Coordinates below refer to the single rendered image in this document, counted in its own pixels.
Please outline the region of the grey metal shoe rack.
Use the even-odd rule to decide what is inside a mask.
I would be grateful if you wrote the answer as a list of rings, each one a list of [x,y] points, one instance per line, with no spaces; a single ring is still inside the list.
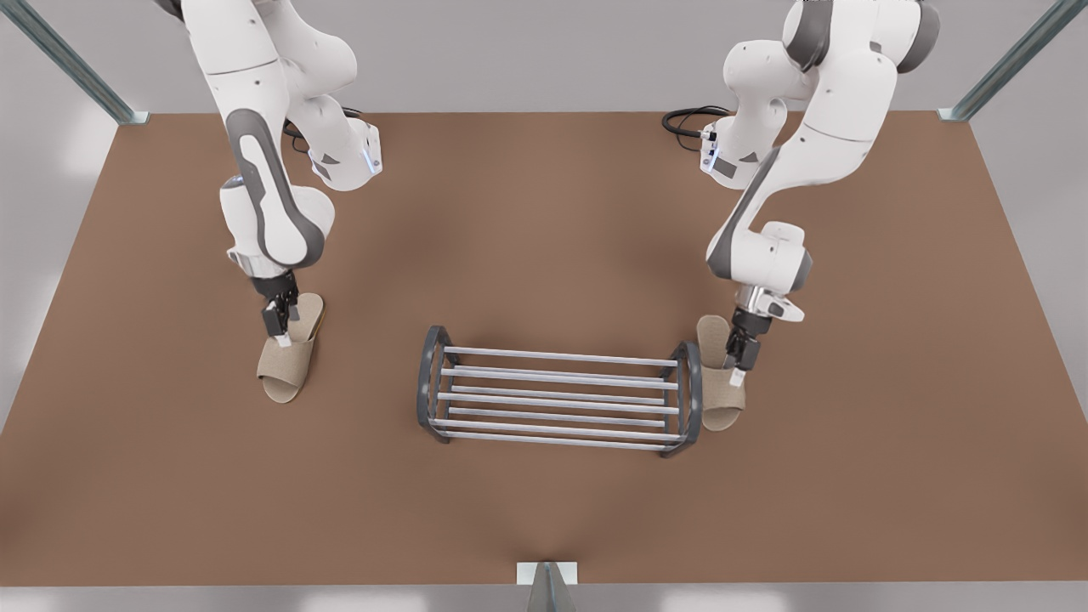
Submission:
[[[494,440],[675,456],[702,430],[695,343],[667,358],[470,348],[428,329],[416,419],[438,442]]]

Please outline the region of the beige slipper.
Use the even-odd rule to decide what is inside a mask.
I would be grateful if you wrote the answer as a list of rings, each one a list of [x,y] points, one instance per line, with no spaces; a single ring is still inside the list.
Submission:
[[[290,344],[282,346],[275,338],[268,338],[257,368],[268,397],[285,404],[302,390],[324,311],[326,304],[322,296],[302,293],[297,298],[297,318],[287,322]]]
[[[727,363],[730,326],[720,316],[703,316],[697,326],[697,346],[702,363],[702,423],[718,433],[730,428],[745,411],[745,387],[730,383],[731,365]]]

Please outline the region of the silver frame post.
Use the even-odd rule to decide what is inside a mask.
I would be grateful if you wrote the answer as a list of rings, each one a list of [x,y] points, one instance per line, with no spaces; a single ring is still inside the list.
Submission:
[[[517,562],[517,584],[531,586],[527,612],[576,612],[569,587],[578,585],[576,562]]]
[[[1001,91],[1046,45],[1088,8],[1088,0],[1056,0],[999,61],[962,98],[949,108],[937,110],[944,122],[968,122],[997,93]]]
[[[141,125],[149,121],[149,112],[132,109],[26,0],[0,0],[0,13],[27,35],[44,54],[121,127]]]

